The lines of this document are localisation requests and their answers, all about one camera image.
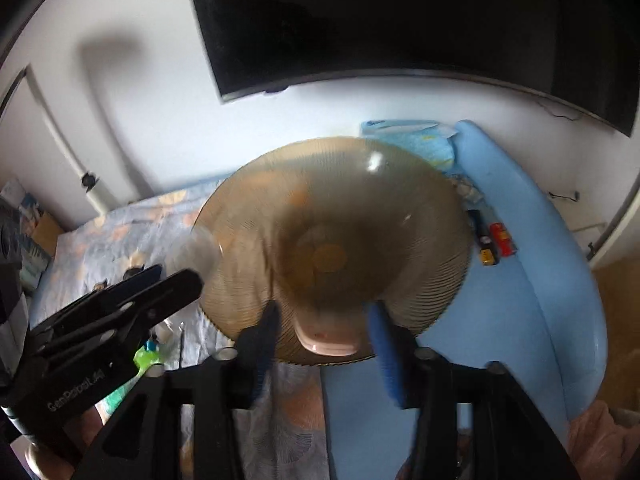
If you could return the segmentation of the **black wall television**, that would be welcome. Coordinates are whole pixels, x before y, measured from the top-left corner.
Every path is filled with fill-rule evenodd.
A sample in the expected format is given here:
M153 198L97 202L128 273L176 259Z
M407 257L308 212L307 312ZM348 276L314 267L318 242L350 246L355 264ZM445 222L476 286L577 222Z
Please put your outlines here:
M639 0L192 0L220 95L444 76L548 96L623 134L639 108Z

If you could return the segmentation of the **upright books stack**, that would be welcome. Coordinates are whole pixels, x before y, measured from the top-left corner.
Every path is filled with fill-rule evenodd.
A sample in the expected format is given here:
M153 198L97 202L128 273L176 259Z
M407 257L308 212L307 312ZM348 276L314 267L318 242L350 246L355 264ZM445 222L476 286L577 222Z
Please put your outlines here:
M15 241L22 260L21 284L32 294L51 265L58 238L64 230L15 178L1 188L1 213L9 217L10 228L16 232Z

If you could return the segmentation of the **red toy car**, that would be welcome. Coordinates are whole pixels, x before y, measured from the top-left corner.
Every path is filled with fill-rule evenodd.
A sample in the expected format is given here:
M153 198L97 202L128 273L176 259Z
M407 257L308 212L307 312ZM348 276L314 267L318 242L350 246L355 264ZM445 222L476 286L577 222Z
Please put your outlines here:
M491 223L489 233L501 258L514 256L518 252L510 232L502 222Z

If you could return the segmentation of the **patterned blue fabric cloth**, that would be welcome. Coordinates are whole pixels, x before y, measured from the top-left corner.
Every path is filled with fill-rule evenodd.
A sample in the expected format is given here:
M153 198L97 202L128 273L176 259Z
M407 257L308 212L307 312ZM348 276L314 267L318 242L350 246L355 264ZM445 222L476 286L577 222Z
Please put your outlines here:
M65 233L30 305L38 325L94 286L115 284L134 266L163 263L221 184L209 180L147 198ZM326 479L326 420L317 367L274 363L262 395L235 414L249 479Z

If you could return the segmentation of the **blue tissue packet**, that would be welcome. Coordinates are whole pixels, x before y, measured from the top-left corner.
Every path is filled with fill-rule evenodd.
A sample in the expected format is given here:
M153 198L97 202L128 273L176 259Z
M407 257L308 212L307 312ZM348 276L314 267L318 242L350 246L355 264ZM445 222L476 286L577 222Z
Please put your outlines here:
M454 168L454 127L434 120L368 120L360 124L360 136L397 146L425 159L441 172Z

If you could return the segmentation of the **white lamp pole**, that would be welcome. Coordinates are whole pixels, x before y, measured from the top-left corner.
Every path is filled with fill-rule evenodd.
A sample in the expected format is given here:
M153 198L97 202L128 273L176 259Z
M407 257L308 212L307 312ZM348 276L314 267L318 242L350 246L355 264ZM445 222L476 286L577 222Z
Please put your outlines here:
M6 88L6 92L2 96L1 100L1 117L4 117L6 110L12 103L14 96L18 88L22 83L25 83L35 104L40 110L44 125L47 127L50 137L58 151L76 174L79 180L80 186L84 190L86 200L91 207L96 211L99 216L108 214L112 210L120 207L120 203L116 200L116 197L106 186L99 176L91 171L79 158L78 154L67 140L66 135L63 133L58 121L55 119L51 107L44 97L41 86L37 80L34 69L30 64L25 65L15 75L9 87Z

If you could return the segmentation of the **amber ribbed glass bowl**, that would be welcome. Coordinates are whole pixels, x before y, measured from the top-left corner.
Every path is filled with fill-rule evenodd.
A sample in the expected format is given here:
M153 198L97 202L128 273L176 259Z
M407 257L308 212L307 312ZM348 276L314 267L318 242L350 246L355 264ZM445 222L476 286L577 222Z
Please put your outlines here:
M281 309L276 357L320 358L293 327L295 309L346 309L383 301L392 320L425 332L456 298L472 240L462 201L426 160L365 138L324 138L278 148L224 180L196 219L221 257L201 307L224 336L254 325L268 300Z

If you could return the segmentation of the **green toy figure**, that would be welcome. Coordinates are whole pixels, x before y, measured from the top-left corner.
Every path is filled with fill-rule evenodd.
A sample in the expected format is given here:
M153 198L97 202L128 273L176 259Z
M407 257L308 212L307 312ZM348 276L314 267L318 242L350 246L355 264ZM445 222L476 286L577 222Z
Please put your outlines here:
M128 379L122 386L118 387L101 401L105 414L107 414L107 416L111 416L144 373L152 365L162 363L163 359L160 356L160 343L156 339L151 338L134 354L134 364L136 364L137 367L137 374L135 374L133 378Z

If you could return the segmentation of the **light blue curved tray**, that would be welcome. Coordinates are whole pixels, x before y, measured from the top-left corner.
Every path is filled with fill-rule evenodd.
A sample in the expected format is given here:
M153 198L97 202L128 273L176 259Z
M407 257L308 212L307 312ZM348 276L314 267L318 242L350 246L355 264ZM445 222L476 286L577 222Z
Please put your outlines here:
M484 266L471 252L456 298L423 334L405 327L408 406L373 359L322 373L334 479L573 479L570 421L591 404L606 365L598 288L548 196L472 122L456 165L518 252Z

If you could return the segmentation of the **yellow black toy car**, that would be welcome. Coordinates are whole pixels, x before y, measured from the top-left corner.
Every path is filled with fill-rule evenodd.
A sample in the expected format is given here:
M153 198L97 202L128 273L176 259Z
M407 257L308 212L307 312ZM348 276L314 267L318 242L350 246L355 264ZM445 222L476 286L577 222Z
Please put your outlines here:
M499 263L500 257L497 246L490 235L488 224L478 209L469 209L466 213L471 221L480 262L484 266L495 266Z

